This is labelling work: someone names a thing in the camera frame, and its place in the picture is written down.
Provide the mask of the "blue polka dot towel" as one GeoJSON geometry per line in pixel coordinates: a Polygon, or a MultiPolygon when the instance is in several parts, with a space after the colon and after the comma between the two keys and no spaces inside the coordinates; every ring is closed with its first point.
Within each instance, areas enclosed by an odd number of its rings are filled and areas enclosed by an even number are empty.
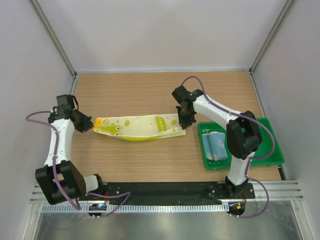
{"type": "Polygon", "coordinates": [[[224,161],[228,159],[225,147],[225,134],[222,132],[210,132],[201,135],[204,154],[207,160],[224,161]]]}

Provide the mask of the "yellow green printed towel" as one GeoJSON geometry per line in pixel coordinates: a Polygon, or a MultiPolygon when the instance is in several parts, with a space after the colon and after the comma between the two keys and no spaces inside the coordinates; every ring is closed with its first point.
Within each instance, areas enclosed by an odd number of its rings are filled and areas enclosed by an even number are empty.
{"type": "Polygon", "coordinates": [[[94,132],[130,142],[185,136],[178,115],[154,114],[142,116],[98,117],[94,132]]]}

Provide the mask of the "green plastic tray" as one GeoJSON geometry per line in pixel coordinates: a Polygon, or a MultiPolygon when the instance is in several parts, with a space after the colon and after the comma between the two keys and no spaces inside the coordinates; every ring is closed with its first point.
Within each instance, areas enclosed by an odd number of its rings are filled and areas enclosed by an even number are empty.
{"type": "MultiPolygon", "coordinates": [[[[226,149],[227,158],[224,160],[211,160],[207,158],[205,146],[206,144],[203,141],[203,135],[209,134],[211,132],[218,132],[226,134],[226,130],[223,129],[219,124],[215,122],[200,122],[197,125],[198,128],[198,136],[201,146],[201,152],[202,152],[202,159],[203,164],[206,169],[208,170],[221,170],[221,169],[228,169],[231,165],[231,159],[232,155],[228,149],[226,149]]],[[[270,135],[262,128],[259,127],[260,133],[262,135],[262,143],[260,144],[258,150],[255,152],[256,157],[261,157],[267,155],[270,150],[272,149],[272,140],[270,135]]],[[[279,144],[275,142],[275,148],[273,153],[263,159],[253,159],[251,162],[251,165],[256,166],[270,166],[270,165],[281,165],[285,162],[285,158],[283,156],[283,153],[281,151],[281,148],[279,147],[279,144]]]]}

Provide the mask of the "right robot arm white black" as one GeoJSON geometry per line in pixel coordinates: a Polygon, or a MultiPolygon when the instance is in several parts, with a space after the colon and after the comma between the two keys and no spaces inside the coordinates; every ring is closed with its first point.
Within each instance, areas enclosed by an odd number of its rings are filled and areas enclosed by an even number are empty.
{"type": "Polygon", "coordinates": [[[225,177],[225,192],[229,197],[237,198],[248,183],[245,172],[249,158],[254,156],[263,140],[255,115],[251,111],[234,111],[204,91],[190,92],[183,85],[175,88],[172,96],[178,103],[178,122],[182,129],[196,122],[195,114],[204,115],[225,129],[226,145],[232,155],[225,177]]]}

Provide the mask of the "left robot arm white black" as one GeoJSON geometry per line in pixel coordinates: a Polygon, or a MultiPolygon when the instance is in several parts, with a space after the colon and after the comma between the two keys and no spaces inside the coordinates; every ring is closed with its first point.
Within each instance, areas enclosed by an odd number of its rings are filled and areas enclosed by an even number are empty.
{"type": "Polygon", "coordinates": [[[57,106],[50,111],[47,126],[51,128],[50,147],[44,167],[35,170],[35,178],[46,200],[51,205],[73,201],[87,193],[95,200],[106,194],[98,174],[83,176],[72,158],[74,131],[85,133],[93,128],[91,117],[79,111],[74,95],[56,97],[57,106]]]}

